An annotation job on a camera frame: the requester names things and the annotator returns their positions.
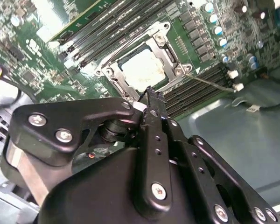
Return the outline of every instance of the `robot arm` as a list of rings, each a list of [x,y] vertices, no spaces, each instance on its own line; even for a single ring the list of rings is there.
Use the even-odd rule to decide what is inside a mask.
[[[104,98],[20,107],[1,169],[30,189],[41,206],[40,224],[89,217],[92,223],[280,223],[203,138],[184,136],[165,102],[148,88],[133,106]],[[73,175],[76,155],[116,141],[125,148]]]

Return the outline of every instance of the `white connector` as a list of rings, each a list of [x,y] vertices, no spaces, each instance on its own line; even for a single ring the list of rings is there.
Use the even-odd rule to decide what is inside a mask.
[[[244,84],[242,84],[242,83],[233,84],[232,86],[237,92],[240,92],[244,88]]]
[[[227,74],[228,74],[229,78],[231,78],[231,79],[235,79],[236,77],[238,77],[238,71],[237,70],[228,71]]]

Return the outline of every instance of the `integrated circuit chip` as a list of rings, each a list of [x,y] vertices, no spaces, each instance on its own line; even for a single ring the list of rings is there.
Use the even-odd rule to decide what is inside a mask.
[[[187,22],[185,25],[183,25],[183,27],[187,31],[192,31],[193,29],[195,29],[196,26],[195,26],[195,22],[191,20],[190,22]]]
[[[191,15],[189,12],[185,12],[185,13],[181,14],[179,16],[179,18],[182,22],[187,22],[187,21],[191,20]]]
[[[208,53],[206,53],[206,54],[200,56],[200,60],[201,60],[202,62],[206,62],[206,61],[208,61],[209,59],[210,59],[210,55],[209,55]]]
[[[192,40],[194,40],[194,39],[196,39],[197,37],[199,37],[199,32],[198,32],[198,30],[196,30],[196,29],[194,29],[192,32],[190,32],[189,34],[189,37],[192,39]]]
[[[196,51],[197,51],[197,53],[198,53],[199,55],[203,55],[203,54],[205,54],[205,53],[207,52],[207,49],[206,49],[206,47],[203,45],[203,46],[201,46],[200,48],[198,48]]]
[[[194,40],[193,41],[193,45],[194,45],[194,47],[199,47],[199,46],[201,46],[201,45],[203,45],[203,40],[202,40],[202,38],[201,37],[199,37],[198,39],[196,39],[196,40]]]
[[[245,34],[246,34],[246,36],[251,36],[252,35],[252,30],[248,29]]]
[[[224,23],[224,26],[226,29],[230,29],[232,27],[232,21],[231,20],[228,20]]]
[[[25,73],[22,75],[23,79],[25,79],[27,82],[33,81],[35,78],[31,71],[25,71]]]

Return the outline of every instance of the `silver screw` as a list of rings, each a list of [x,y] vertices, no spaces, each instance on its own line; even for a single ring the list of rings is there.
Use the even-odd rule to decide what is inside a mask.
[[[221,219],[223,222],[227,223],[228,222],[228,215],[224,208],[222,208],[220,205],[215,205],[215,212],[219,219]]]
[[[176,122],[175,120],[171,120],[171,123],[172,123],[172,125],[173,125],[174,127],[177,127],[177,126],[178,126],[178,124],[177,124],[177,122]]]
[[[131,109],[131,106],[127,102],[123,102],[121,105],[128,110]]]
[[[274,221],[277,221],[276,216],[274,215],[274,213],[272,213],[272,211],[270,211],[269,209],[266,209],[266,213],[268,214],[268,216]]]
[[[64,143],[68,143],[73,140],[73,136],[67,130],[59,130],[56,132],[55,136],[59,141]]]
[[[113,70],[110,69],[110,68],[107,68],[106,72],[107,72],[108,75],[113,75],[114,74]]]
[[[39,114],[33,114],[28,118],[28,121],[30,124],[41,127],[44,126],[47,123],[47,120],[45,119],[44,116],[39,115]]]
[[[181,70],[180,68],[176,68],[176,69],[175,69],[175,74],[176,74],[177,76],[180,76],[182,73],[183,73],[183,72],[182,72],[182,70]]]
[[[203,141],[200,138],[196,138],[196,141],[203,146]]]
[[[260,218],[262,221],[266,221],[265,214],[263,214],[263,212],[259,208],[255,208],[255,213],[257,217]]]
[[[152,115],[154,115],[155,117],[158,116],[158,112],[157,112],[157,111],[151,110],[150,113],[151,113]]]
[[[257,44],[256,44],[256,47],[257,47],[258,49],[262,49],[264,45],[265,45],[265,44],[264,44],[262,41],[258,41]]]
[[[151,191],[156,199],[164,200],[166,198],[166,190],[158,183],[151,185]]]

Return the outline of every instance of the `motherboard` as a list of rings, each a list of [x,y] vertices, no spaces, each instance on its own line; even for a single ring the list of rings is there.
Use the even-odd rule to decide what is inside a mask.
[[[36,103],[153,86],[177,117],[279,67],[278,32],[272,0],[1,0],[0,65]]]

